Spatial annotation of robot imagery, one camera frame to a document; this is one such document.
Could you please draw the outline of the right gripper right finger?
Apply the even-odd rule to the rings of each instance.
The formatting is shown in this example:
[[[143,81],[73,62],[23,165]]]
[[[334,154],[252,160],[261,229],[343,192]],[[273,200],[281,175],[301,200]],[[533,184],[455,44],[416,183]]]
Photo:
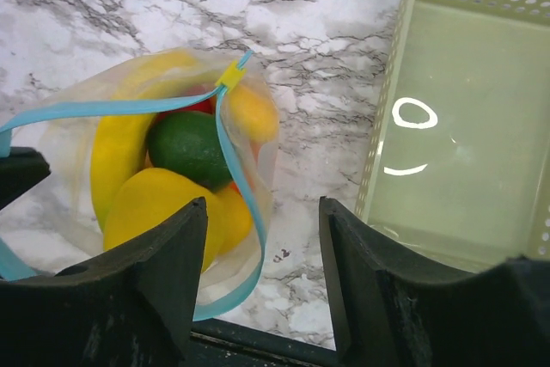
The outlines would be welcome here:
[[[520,256],[464,272],[402,246],[325,197],[319,231],[343,365],[548,365],[546,261]]]

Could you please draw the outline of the yellow orange mango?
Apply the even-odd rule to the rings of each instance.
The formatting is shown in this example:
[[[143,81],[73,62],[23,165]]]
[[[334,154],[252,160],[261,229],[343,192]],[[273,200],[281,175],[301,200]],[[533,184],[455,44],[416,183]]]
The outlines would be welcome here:
[[[277,137],[278,110],[266,89],[239,84],[226,99],[230,117],[251,140],[266,143]]]

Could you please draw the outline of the pale green plastic basket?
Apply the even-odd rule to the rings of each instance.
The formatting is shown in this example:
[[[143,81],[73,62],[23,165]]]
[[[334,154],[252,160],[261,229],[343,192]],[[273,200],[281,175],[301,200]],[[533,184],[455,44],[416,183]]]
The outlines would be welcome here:
[[[401,0],[356,216],[464,271],[549,257],[549,0]]]

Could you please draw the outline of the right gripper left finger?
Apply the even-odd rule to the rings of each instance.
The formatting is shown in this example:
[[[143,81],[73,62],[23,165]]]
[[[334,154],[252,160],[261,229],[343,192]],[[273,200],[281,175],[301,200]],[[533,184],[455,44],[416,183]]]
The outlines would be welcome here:
[[[195,199],[54,276],[1,283],[4,366],[181,366],[207,227]]]

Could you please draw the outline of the clear zip top bag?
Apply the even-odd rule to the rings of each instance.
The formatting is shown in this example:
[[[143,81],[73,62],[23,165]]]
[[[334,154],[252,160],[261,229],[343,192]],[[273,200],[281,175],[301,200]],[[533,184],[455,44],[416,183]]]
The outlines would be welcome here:
[[[154,82],[180,81],[179,94],[159,99],[112,98],[120,81],[149,56],[175,51],[193,55],[198,63],[171,70],[142,87]],[[34,139],[37,151],[51,170],[45,183],[29,190],[32,200],[40,204],[44,226],[72,247],[97,255],[111,250],[106,250],[103,245],[104,228],[99,227],[95,216],[89,178],[95,133],[101,118],[152,113],[154,119],[150,129],[157,114],[211,98],[212,115],[216,119],[218,140],[231,173],[231,182],[235,183],[247,204],[253,228],[235,249],[223,255],[217,254],[211,266],[205,272],[201,271],[193,318],[202,321],[222,315],[242,303],[260,278],[272,209],[271,185],[278,135],[266,143],[251,140],[230,117],[226,95],[239,84],[266,89],[269,94],[271,91],[259,73],[247,70],[245,58],[234,60],[214,52],[184,48],[154,54],[118,64],[20,111],[1,127],[1,159],[9,156],[10,148],[15,147],[16,142]],[[197,85],[212,86],[212,91],[185,96],[185,89]],[[155,168],[146,146],[148,131],[144,139],[144,166],[135,174]],[[224,188],[210,191],[217,196],[217,192]]]

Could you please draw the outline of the yellow banana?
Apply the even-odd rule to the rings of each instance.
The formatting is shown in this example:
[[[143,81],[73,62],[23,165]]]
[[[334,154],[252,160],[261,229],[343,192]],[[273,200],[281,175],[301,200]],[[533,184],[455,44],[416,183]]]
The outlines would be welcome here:
[[[180,81],[154,82],[142,85],[167,72],[194,66],[198,60],[183,51],[149,56],[120,81],[114,100],[140,100],[173,97],[179,94]],[[105,226],[108,211],[120,187],[144,166],[145,134],[152,113],[101,118],[95,133],[90,164],[91,200],[98,225]]]

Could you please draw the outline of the red apple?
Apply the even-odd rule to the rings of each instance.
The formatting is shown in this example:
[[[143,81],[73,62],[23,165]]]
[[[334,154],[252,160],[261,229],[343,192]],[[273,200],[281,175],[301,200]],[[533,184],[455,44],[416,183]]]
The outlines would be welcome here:
[[[212,86],[208,86],[208,85],[197,85],[184,90],[185,96],[204,95],[211,91],[212,91]],[[167,116],[169,116],[172,113],[183,113],[183,112],[201,112],[201,113],[207,113],[207,114],[214,114],[212,99],[209,98],[207,100],[195,103],[188,107],[181,107],[178,109],[159,113],[157,114],[154,120],[154,124],[165,119]]]

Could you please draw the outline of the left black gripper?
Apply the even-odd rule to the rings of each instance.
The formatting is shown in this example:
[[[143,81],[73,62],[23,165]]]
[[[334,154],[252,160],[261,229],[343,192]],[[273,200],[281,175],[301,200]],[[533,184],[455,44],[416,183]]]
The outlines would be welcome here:
[[[35,149],[11,147],[0,164],[0,209],[43,181],[51,173],[46,159]]]

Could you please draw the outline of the green avocado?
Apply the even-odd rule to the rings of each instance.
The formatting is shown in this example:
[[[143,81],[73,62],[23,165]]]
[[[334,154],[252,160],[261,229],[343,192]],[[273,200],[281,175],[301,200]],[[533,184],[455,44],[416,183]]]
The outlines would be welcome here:
[[[149,129],[146,146],[154,167],[181,174],[213,192],[232,181],[212,114],[170,113]]]

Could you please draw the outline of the yellow lemon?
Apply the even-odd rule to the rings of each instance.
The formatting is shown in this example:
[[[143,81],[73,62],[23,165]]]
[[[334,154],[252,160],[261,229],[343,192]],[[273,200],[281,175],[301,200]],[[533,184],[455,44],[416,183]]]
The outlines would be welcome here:
[[[224,207],[225,239],[218,253],[223,255],[235,249],[248,236],[253,228],[253,219],[234,182],[218,191],[217,196]]]
[[[225,239],[222,201],[210,190],[164,168],[144,169],[120,188],[107,214],[103,230],[104,248],[116,248],[142,235],[200,197],[205,199],[208,217],[201,268],[205,272]]]

